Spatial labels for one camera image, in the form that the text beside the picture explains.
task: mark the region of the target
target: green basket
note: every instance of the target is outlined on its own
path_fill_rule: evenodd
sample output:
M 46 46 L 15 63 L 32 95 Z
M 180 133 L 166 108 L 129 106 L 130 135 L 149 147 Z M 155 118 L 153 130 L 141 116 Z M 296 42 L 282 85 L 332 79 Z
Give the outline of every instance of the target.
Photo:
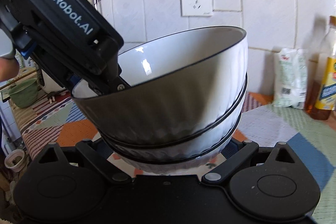
M 29 107 L 37 100 L 36 80 L 36 78 L 24 80 L 9 90 L 10 98 L 19 108 Z

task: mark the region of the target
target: black mount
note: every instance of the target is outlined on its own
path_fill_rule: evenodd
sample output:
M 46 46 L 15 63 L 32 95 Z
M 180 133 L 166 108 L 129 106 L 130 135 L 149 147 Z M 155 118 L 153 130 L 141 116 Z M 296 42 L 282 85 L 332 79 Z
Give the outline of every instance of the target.
M 79 79 L 99 95 L 128 87 L 117 61 L 124 41 L 87 0 L 0 0 L 0 28 L 70 91 Z
M 314 223 L 320 190 L 286 143 L 274 148 L 231 140 L 240 150 L 203 176 L 137 176 L 95 150 L 48 144 L 14 190 L 33 223 Z M 78 163 L 78 167 L 69 163 Z

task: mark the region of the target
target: wall socket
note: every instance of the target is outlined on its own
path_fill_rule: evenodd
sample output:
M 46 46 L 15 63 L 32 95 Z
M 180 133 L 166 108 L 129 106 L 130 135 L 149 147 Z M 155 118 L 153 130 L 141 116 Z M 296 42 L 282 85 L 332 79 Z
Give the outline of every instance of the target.
M 213 15 L 212 0 L 181 0 L 183 17 L 209 17 Z

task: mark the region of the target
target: plastic bag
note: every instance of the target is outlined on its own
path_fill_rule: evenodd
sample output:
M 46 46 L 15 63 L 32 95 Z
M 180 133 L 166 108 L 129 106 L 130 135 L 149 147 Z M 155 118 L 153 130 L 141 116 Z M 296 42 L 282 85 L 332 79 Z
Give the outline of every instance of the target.
M 274 54 L 274 106 L 304 108 L 308 79 L 305 53 L 302 49 L 283 48 Z

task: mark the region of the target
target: stacked bowls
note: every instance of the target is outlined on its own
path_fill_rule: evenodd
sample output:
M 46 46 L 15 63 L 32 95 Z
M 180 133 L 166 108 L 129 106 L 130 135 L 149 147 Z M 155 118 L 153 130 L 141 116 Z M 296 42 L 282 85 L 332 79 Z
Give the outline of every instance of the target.
M 238 27 L 172 34 L 118 56 L 131 88 L 93 97 L 82 80 L 73 97 L 105 142 L 136 168 L 164 174 L 196 167 L 220 153 L 238 125 L 247 51 Z

